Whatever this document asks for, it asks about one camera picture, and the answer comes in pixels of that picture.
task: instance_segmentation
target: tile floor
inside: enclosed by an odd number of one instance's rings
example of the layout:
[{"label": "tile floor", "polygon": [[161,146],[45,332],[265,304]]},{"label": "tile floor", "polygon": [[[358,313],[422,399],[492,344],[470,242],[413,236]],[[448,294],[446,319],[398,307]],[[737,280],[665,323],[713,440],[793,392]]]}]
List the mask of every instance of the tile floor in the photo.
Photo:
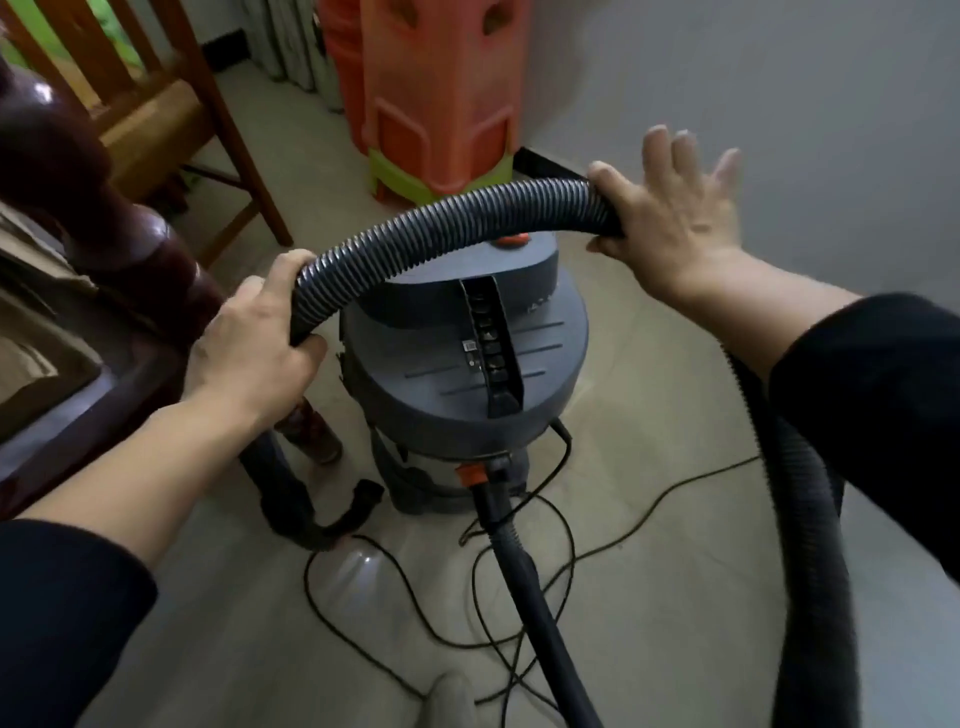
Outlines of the tile floor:
[{"label": "tile floor", "polygon": [[[298,244],[323,251],[391,211],[366,192],[365,165],[342,117],[317,97],[275,85],[251,65],[221,77],[228,103]],[[223,163],[216,146],[204,160]],[[206,240],[242,196],[211,182],[177,221]],[[549,496],[586,549],[626,529],[671,482],[754,454],[717,346],[646,299],[620,267],[561,236],[563,264],[587,302],[590,344],[564,421],[575,454]],[[260,219],[213,267],[227,288],[263,273],[277,253]],[[335,341],[335,322],[324,329]],[[318,472],[290,459],[321,514],[339,513],[360,476],[376,477],[358,407],[332,356],[308,392],[347,455]],[[547,434],[531,447],[533,479],[561,454]],[[956,725],[960,598],[937,566],[856,493],[845,510],[864,672],[864,724]],[[480,548],[456,546],[466,517],[399,515],[384,503],[364,528],[394,551],[445,635],[479,639],[468,568]],[[519,531],[541,573],[563,562],[555,518],[531,507]],[[160,600],[134,636],[83,728],[413,725],[417,704],[336,640],[301,592],[306,555],[266,528],[253,487],[232,467],[196,508],[157,579]],[[457,653],[423,634],[396,574],[363,545],[321,556],[311,572],[323,609],[422,689],[458,667],[478,694],[500,688],[495,656]],[[516,628],[493,563],[482,603],[496,634]],[[756,463],[681,489],[630,541],[577,569],[561,622],[608,726],[760,726],[767,722],[782,638],[777,535]],[[534,682],[542,685],[538,673]],[[552,717],[515,693],[508,724]],[[494,726],[498,708],[481,713]]]}]

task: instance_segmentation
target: curtain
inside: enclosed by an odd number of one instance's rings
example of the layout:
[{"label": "curtain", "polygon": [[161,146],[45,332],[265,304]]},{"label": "curtain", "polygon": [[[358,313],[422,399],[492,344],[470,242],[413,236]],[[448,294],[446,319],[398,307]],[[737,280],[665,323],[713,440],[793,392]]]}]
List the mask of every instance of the curtain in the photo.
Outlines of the curtain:
[{"label": "curtain", "polygon": [[340,110],[337,74],[323,47],[314,2],[240,0],[244,32],[253,62],[270,78],[317,91],[330,109]]}]

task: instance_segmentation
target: cord on floor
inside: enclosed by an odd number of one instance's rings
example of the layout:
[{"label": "cord on floor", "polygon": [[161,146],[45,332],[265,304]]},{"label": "cord on floor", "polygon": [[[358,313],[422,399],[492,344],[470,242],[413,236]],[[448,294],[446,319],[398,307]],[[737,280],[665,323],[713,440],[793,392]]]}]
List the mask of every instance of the cord on floor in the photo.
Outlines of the cord on floor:
[{"label": "cord on floor", "polygon": [[[564,437],[564,434],[559,430],[556,430],[556,428],[555,428],[555,431],[557,431],[557,433],[561,437]],[[572,451],[572,445],[571,445],[571,440],[568,439],[568,433],[567,433],[567,437],[564,437],[564,442],[566,444],[566,449],[564,451],[564,456],[561,459],[560,463],[558,463],[557,467],[554,468],[553,472],[551,472],[550,475],[548,475],[543,480],[543,482],[524,501],[522,501],[516,508],[513,509],[513,511],[511,511],[511,514],[509,516],[509,517],[514,516],[529,502],[533,500],[537,500],[539,502],[542,502],[546,506],[548,506],[557,515],[557,517],[560,519],[561,523],[564,526],[567,543],[569,544],[570,556],[567,559],[566,563],[563,566],[561,566],[547,580],[546,584],[542,587],[542,591],[546,594],[554,586],[554,584],[556,584],[557,581],[559,581],[560,578],[569,571],[569,577],[566,579],[566,582],[564,584],[564,597],[561,600],[560,607],[557,610],[557,614],[554,616],[554,620],[559,620],[560,616],[564,612],[564,607],[566,606],[566,602],[570,596],[570,591],[573,588],[573,572],[574,572],[574,567],[577,564],[579,564],[582,561],[585,561],[586,559],[592,558],[593,556],[597,556],[601,553],[604,553],[605,551],[609,551],[612,548],[616,548],[617,546],[625,542],[627,539],[629,539],[631,536],[637,533],[638,530],[641,527],[643,527],[645,523],[647,523],[647,521],[650,520],[650,517],[654,514],[654,511],[657,510],[657,507],[660,506],[663,500],[667,496],[669,496],[671,493],[676,491],[677,489],[683,487],[684,485],[689,485],[690,483],[695,483],[700,480],[713,477],[714,475],[719,475],[721,473],[728,473],[729,471],[735,470],[737,468],[741,468],[745,465],[748,465],[749,463],[756,462],[757,460],[760,459],[759,455],[754,455],[753,457],[748,457],[744,460],[740,460],[738,462],[732,463],[724,468],[718,468],[717,470],[713,470],[708,473],[700,473],[699,475],[694,475],[693,477],[689,477],[685,480],[681,480],[680,482],[674,483],[669,488],[666,488],[665,490],[663,490],[656,498],[654,498],[654,501],[650,504],[647,510],[643,513],[643,515],[640,516],[639,520],[624,534],[622,534],[621,536],[618,536],[617,538],[613,539],[612,541],[606,544],[603,544],[602,546],[592,548],[589,551],[585,551],[584,553],[578,555],[576,552],[576,545],[573,539],[573,530],[570,528],[570,524],[567,521],[566,517],[561,512],[561,510],[556,505],[554,505],[554,503],[552,503],[550,500],[548,500],[543,495],[541,495],[542,490],[563,469],[564,465],[566,464],[567,460],[570,457],[570,453]],[[475,525],[476,525],[476,522],[468,526],[467,530],[460,537],[458,542],[460,546],[465,546],[469,541],[476,538],[477,536],[486,535],[483,530],[472,530],[472,528]],[[510,695],[513,692],[513,689],[517,685],[520,685],[522,688],[524,688],[526,691],[531,693],[538,700],[541,700],[543,703],[545,703],[546,705],[549,705],[554,710],[557,709],[557,705],[552,698],[542,694],[540,691],[531,687],[525,681],[526,676],[537,664],[536,657],[530,661],[530,663],[523,669],[523,671],[521,671],[520,673],[517,673],[516,671],[517,666],[519,665],[520,650],[523,647],[523,640],[524,640],[524,637],[526,636],[525,630],[520,629],[518,632],[516,632],[513,635],[510,635],[509,637],[504,637],[497,640],[493,637],[490,631],[490,628],[488,627],[487,622],[483,617],[483,613],[480,610],[480,601],[477,595],[477,584],[476,584],[477,567],[479,566],[480,560],[484,557],[484,555],[486,555],[492,550],[491,546],[485,546],[482,550],[480,550],[479,553],[477,553],[476,557],[473,559],[473,565],[470,569],[470,591],[473,598],[473,609],[476,612],[477,619],[480,622],[480,626],[483,628],[484,634],[487,636],[487,640],[485,642],[477,642],[477,643],[461,643],[455,640],[449,640],[445,638],[444,636],[439,634],[436,629],[434,629],[433,625],[430,623],[430,620],[427,618],[426,614],[423,612],[423,609],[420,607],[420,602],[417,599],[417,595],[414,593],[413,586],[410,584],[410,580],[407,578],[406,572],[403,570],[403,567],[400,565],[400,563],[395,558],[395,556],[387,548],[379,544],[370,536],[365,536],[363,534],[359,534],[359,533],[353,534],[350,536],[350,538],[356,539],[357,541],[362,541],[370,546],[373,546],[376,550],[382,553],[391,564],[393,564],[393,566],[396,568],[397,573],[399,573],[401,580],[403,581],[403,586],[406,589],[407,594],[410,596],[411,603],[413,604],[414,611],[417,613],[417,617],[420,620],[420,624],[422,624],[423,628],[430,635],[430,638],[432,640],[446,647],[450,647],[451,649],[461,649],[461,650],[494,649],[496,651],[497,655],[500,658],[500,661],[503,663],[508,673],[507,685],[506,687],[502,688],[499,691],[492,692],[489,695],[485,695],[484,697],[478,698],[474,702],[478,706],[485,705],[487,703],[493,702],[497,698],[503,697],[503,703],[500,708],[501,728],[504,728],[506,726],[507,706],[510,701]],[[425,692],[411,685],[407,680],[405,680],[401,675],[399,675],[391,667],[385,665],[383,662],[373,657],[370,652],[368,652],[364,647],[362,647],[360,644],[358,644],[353,639],[351,639],[346,634],[344,634],[335,624],[333,624],[333,622],[331,622],[327,617],[325,617],[324,614],[320,611],[320,607],[317,605],[317,602],[313,598],[313,594],[310,591],[310,567],[313,565],[314,561],[321,553],[322,553],[321,551],[316,551],[310,554],[310,557],[307,559],[306,565],[303,569],[303,592],[306,595],[307,603],[309,604],[310,609],[317,616],[317,619],[319,619],[324,624],[324,626],[327,629],[329,629],[337,638],[339,638],[342,642],[348,644],[353,649],[354,652],[356,652],[360,657],[366,660],[370,665],[378,669],[383,674],[392,678],[394,682],[397,683],[405,692],[407,692],[409,695],[415,698],[418,698],[419,700],[425,700],[426,699]],[[508,660],[507,657],[502,652],[502,650],[500,649],[500,647],[504,644],[512,643],[514,641],[516,641],[516,647],[515,647],[513,659]]]}]

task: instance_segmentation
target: baseboard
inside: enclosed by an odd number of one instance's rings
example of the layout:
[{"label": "baseboard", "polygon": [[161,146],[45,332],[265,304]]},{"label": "baseboard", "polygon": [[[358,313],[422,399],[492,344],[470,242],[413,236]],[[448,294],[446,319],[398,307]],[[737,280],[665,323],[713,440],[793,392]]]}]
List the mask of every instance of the baseboard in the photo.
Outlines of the baseboard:
[{"label": "baseboard", "polygon": [[584,176],[563,166],[553,159],[534,152],[527,147],[520,147],[514,155],[514,171],[527,177],[562,177],[566,180],[582,180]]},{"label": "baseboard", "polygon": [[209,40],[201,48],[204,50],[206,64],[214,73],[225,71],[250,57],[247,36],[240,29]]}]

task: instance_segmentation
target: orange button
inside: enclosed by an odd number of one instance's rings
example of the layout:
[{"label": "orange button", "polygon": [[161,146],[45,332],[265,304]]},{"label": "orange button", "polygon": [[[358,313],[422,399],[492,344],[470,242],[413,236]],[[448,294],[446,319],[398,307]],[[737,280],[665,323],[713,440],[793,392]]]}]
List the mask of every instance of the orange button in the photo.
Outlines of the orange button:
[{"label": "orange button", "polygon": [[464,463],[457,467],[457,474],[465,488],[487,482],[487,469],[483,463]]},{"label": "orange button", "polygon": [[499,240],[494,242],[495,245],[526,245],[530,242],[530,233],[522,232],[519,235],[507,235],[507,237],[501,237]]}]

